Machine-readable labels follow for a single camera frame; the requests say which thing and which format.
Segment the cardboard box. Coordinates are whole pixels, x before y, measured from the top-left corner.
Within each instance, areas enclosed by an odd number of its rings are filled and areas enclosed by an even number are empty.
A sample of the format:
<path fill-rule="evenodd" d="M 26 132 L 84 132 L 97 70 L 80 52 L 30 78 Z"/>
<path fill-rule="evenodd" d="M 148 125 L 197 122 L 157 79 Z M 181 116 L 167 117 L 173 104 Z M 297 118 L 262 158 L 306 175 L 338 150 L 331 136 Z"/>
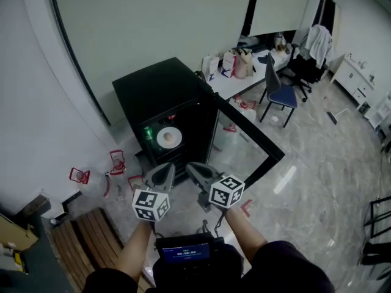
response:
<path fill-rule="evenodd" d="M 0 213 L 0 244 L 17 251 L 25 251 L 38 240 L 30 228 L 24 229 Z"/>

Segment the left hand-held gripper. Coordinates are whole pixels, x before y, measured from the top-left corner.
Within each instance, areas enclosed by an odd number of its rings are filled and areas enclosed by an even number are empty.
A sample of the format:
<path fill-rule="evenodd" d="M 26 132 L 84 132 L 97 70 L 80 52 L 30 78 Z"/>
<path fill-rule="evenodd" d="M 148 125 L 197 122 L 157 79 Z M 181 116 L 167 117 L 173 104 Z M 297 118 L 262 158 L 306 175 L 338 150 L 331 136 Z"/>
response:
<path fill-rule="evenodd" d="M 132 200 L 132 208 L 136 217 L 149 222 L 160 221 L 170 209 L 169 195 L 160 192 L 170 192 L 175 179 L 175 165 L 168 162 L 150 170 L 144 184 L 151 190 L 136 189 Z"/>

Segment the yellow and black tool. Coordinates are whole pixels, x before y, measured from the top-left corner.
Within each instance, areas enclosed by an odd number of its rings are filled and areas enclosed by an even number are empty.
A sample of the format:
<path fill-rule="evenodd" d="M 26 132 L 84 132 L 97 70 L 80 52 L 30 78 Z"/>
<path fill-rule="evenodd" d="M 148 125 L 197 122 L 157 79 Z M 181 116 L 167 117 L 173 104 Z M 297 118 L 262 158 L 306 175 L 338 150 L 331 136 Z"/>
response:
<path fill-rule="evenodd" d="M 16 264 L 16 267 L 17 267 L 17 271 L 22 272 L 23 274 L 28 275 L 29 274 L 29 270 L 28 270 L 28 267 L 26 265 L 26 262 L 25 262 L 23 254 L 21 252 L 15 251 L 15 252 L 13 252 L 13 257 L 15 259 L 15 264 Z"/>

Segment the person's dark shirt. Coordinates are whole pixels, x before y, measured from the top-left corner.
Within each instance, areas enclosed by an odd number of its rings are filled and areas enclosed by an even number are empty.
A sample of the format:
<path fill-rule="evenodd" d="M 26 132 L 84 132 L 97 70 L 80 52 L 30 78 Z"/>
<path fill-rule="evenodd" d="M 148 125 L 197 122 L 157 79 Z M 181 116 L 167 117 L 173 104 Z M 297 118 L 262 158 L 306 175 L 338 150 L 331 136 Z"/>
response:
<path fill-rule="evenodd" d="M 226 244 L 224 250 L 217 270 L 191 278 L 170 273 L 158 260 L 153 267 L 156 287 L 146 293 L 335 293 L 323 270 L 287 241 L 258 249 L 245 275 L 240 273 L 236 249 Z"/>

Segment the black mini fridge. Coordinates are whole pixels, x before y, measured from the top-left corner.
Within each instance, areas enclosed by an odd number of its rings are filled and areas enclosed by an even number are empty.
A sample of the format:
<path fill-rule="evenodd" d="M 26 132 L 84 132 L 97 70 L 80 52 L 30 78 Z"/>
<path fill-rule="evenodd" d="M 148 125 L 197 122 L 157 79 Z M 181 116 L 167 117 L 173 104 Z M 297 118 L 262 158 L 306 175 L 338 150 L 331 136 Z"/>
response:
<path fill-rule="evenodd" d="M 231 167 L 240 167 L 240 160 L 250 167 L 250 175 L 242 178 L 246 187 L 266 175 L 285 155 L 253 123 L 213 92 L 199 71 L 193 72 L 176 57 L 135 71 L 112 84 L 144 156 L 152 167 L 174 163 L 175 185 L 188 179 L 185 170 L 188 162 L 209 161 L 220 115 L 236 124 L 259 152 L 261 161 L 251 165 L 251 151 L 239 152 L 237 146 L 228 149 L 234 154 Z M 144 137 L 146 126 L 153 130 L 151 141 Z M 168 126 L 182 133 L 181 144 L 173 149 L 162 148 L 156 141 L 158 132 Z"/>

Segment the dark brown block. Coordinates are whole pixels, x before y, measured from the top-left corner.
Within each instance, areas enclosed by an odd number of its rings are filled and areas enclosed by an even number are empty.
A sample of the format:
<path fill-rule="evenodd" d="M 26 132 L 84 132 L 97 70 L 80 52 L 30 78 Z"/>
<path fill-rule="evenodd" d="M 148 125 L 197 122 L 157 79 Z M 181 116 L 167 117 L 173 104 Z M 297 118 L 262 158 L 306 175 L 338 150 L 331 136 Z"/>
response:
<path fill-rule="evenodd" d="M 21 210 L 21 213 L 25 217 L 30 217 L 34 214 L 42 215 L 50 209 L 51 204 L 49 198 L 39 194 Z"/>

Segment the white low cabinet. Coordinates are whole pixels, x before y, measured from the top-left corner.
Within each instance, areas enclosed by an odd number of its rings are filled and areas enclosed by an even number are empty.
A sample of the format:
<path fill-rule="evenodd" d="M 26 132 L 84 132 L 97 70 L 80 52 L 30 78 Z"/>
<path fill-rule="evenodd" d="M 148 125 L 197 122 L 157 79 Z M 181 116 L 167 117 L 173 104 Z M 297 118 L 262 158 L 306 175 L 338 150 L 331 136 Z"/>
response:
<path fill-rule="evenodd" d="M 347 55 L 343 56 L 331 83 L 335 81 L 355 100 L 358 104 L 357 108 L 365 104 L 375 90 L 375 85 L 369 80 L 369 77 L 364 75 L 360 66 Z"/>

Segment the black office chair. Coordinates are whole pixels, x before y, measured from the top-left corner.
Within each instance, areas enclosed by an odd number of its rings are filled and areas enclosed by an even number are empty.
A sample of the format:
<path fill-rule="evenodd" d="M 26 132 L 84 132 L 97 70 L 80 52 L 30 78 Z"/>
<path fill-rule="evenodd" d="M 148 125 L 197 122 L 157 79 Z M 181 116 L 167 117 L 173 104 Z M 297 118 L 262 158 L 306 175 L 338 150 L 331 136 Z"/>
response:
<path fill-rule="evenodd" d="M 307 94 L 304 88 L 308 89 L 308 92 L 312 92 L 310 84 L 314 84 L 321 80 L 324 72 L 326 71 L 326 61 L 324 60 L 321 67 L 317 67 L 316 60 L 309 58 L 305 60 L 300 54 L 294 58 L 294 52 L 299 49 L 299 45 L 291 44 L 292 51 L 290 60 L 287 64 L 287 68 L 294 73 L 294 76 L 287 75 L 285 73 L 279 73 L 279 78 L 287 78 L 292 81 L 290 86 L 298 86 L 303 94 L 302 102 L 307 101 Z"/>

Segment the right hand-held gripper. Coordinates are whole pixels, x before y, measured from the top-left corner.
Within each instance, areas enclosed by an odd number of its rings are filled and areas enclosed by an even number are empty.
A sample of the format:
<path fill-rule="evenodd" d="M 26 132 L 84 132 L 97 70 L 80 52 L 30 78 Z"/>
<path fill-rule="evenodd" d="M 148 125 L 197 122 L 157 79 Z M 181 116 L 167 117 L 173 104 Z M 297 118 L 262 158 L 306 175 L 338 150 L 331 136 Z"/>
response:
<path fill-rule="evenodd" d="M 205 212 L 212 206 L 222 212 L 237 204 L 245 190 L 245 183 L 233 175 L 217 171 L 214 167 L 199 163 L 186 164 L 186 173 L 202 191 L 198 197 L 199 205 Z"/>

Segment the white paper bag red print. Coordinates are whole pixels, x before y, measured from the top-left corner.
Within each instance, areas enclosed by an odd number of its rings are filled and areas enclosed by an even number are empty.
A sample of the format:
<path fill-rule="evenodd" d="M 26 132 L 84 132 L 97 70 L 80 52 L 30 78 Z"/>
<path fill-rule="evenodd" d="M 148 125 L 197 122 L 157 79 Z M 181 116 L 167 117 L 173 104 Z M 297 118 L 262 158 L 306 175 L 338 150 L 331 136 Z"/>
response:
<path fill-rule="evenodd" d="M 226 78 L 231 78 L 234 75 L 235 64 L 236 51 L 234 49 L 230 49 L 223 55 L 221 75 Z"/>

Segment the white round plate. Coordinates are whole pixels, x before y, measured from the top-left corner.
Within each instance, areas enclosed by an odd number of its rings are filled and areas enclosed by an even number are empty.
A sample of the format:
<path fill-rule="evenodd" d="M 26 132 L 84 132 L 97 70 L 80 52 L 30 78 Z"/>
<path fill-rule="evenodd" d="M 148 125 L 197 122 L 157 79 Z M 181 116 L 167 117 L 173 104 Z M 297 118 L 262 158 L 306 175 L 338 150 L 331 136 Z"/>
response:
<path fill-rule="evenodd" d="M 167 132 L 172 134 L 171 141 L 166 141 L 164 138 L 164 134 Z M 173 148 L 176 148 L 177 146 L 179 146 L 179 144 L 181 144 L 182 133 L 180 132 L 179 129 L 172 127 L 172 126 L 168 126 L 168 127 L 162 128 L 158 132 L 158 134 L 156 136 L 156 141 L 157 141 L 158 145 L 162 148 L 173 149 Z"/>

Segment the small brown white bag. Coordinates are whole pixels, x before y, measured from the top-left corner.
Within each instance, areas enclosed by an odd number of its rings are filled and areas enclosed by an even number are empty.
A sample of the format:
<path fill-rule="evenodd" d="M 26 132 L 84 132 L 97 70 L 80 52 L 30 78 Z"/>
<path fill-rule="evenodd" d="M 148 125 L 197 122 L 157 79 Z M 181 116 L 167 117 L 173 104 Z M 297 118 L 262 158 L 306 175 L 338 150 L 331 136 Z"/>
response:
<path fill-rule="evenodd" d="M 274 48 L 277 52 L 285 52 L 286 54 L 290 53 L 289 49 L 287 48 L 287 43 L 282 32 L 278 32 L 275 34 Z"/>

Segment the beige tote bag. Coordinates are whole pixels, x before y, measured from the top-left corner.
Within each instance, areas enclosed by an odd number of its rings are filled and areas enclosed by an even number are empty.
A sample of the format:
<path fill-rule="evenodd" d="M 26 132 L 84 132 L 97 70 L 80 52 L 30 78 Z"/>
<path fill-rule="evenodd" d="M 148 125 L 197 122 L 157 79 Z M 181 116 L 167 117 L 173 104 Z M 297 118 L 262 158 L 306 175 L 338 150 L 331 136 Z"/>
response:
<path fill-rule="evenodd" d="M 252 77 L 255 73 L 252 61 L 252 51 L 246 48 L 238 48 L 235 49 L 235 56 L 236 60 L 234 76 L 237 79 L 245 79 L 247 77 Z"/>

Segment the person's left forearm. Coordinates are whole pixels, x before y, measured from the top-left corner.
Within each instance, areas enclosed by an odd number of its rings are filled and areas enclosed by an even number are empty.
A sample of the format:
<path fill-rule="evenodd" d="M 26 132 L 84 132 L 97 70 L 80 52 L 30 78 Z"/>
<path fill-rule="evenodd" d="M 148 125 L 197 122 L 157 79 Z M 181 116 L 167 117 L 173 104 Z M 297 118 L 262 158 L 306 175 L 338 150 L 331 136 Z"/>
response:
<path fill-rule="evenodd" d="M 147 254 L 152 227 L 148 221 L 140 221 L 120 253 L 115 268 L 138 283 Z"/>

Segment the black metal frame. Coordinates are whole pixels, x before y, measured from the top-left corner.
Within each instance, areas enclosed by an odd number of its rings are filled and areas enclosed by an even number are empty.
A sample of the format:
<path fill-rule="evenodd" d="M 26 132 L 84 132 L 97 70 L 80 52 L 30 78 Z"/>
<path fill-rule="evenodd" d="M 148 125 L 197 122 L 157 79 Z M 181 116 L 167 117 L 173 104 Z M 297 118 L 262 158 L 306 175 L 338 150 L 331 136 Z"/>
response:
<path fill-rule="evenodd" d="M 369 228 L 370 239 L 391 231 L 391 195 L 371 201 L 369 211 L 369 218 L 364 222 L 364 228 Z"/>

